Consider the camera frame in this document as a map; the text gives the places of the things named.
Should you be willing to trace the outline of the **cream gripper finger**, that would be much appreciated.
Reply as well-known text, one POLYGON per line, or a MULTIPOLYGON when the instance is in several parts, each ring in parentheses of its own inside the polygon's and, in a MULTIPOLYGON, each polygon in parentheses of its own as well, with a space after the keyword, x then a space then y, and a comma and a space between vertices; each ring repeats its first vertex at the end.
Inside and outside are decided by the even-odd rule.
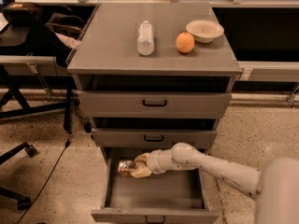
POLYGON ((131 176, 133 178, 144 178, 150 176, 151 174, 152 171, 147 167, 138 168, 131 172, 131 176))
POLYGON ((143 153, 141 155, 138 155, 135 158, 135 162, 144 162, 144 163, 146 163, 149 155, 150 155, 149 153, 143 153))

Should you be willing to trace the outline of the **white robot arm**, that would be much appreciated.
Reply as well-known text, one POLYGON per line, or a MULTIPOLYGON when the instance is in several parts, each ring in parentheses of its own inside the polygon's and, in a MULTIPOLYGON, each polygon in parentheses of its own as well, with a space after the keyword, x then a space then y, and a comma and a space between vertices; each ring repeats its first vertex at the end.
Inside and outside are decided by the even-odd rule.
POLYGON ((255 201, 255 224, 299 224, 299 160, 277 158, 263 170, 208 156, 186 143, 135 158, 131 174, 145 177, 199 169, 255 201))

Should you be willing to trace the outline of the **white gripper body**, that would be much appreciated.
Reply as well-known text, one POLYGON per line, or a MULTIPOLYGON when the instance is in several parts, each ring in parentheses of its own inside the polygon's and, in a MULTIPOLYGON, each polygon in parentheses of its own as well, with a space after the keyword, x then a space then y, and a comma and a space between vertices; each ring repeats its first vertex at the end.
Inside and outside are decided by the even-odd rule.
POLYGON ((152 151, 148 155, 146 161, 148 168, 156 175, 162 174, 164 172, 164 169, 159 163, 159 157, 161 152, 162 151, 160 149, 152 151))

